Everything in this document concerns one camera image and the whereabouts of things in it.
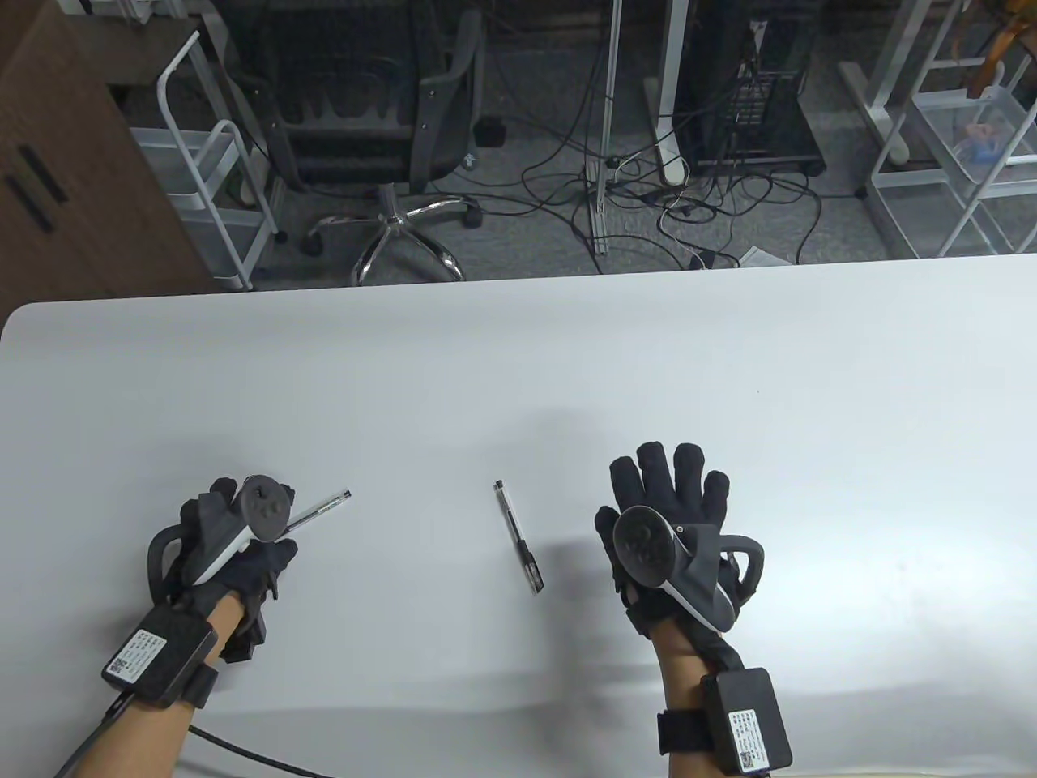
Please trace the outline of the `person's right hand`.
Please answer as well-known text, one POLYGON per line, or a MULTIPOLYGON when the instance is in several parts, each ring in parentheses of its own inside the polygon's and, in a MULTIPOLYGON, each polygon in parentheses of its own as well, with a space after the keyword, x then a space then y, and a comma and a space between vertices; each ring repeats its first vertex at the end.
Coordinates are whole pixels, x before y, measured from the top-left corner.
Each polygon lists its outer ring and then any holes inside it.
POLYGON ((682 443, 668 456, 658 442, 642 444, 636 456, 613 460, 608 467, 612 496, 616 505, 604 505, 594 516, 594 529, 601 540, 612 581, 634 629, 656 645, 667 643, 674 652, 708 652, 725 642, 706 626, 701 626, 684 607, 663 590, 644 587, 627 575, 620 564, 612 531, 620 512, 630 507, 655 509, 672 525, 707 524, 723 528, 728 511, 730 481, 719 471, 705 472, 705 456, 700 446, 682 443))

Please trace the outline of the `person's left hand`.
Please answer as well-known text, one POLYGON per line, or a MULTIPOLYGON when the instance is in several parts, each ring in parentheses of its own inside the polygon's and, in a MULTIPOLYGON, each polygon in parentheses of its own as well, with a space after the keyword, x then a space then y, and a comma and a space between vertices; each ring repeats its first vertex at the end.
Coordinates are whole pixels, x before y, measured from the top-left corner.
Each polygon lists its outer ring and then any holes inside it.
POLYGON ((156 604, 170 604, 208 618, 233 594, 244 614, 220 659, 248 662, 267 641, 262 607, 277 599, 277 581, 297 554, 286 537, 295 489, 253 475, 244 483, 219 477, 181 505, 177 524, 148 547, 147 578, 156 604))

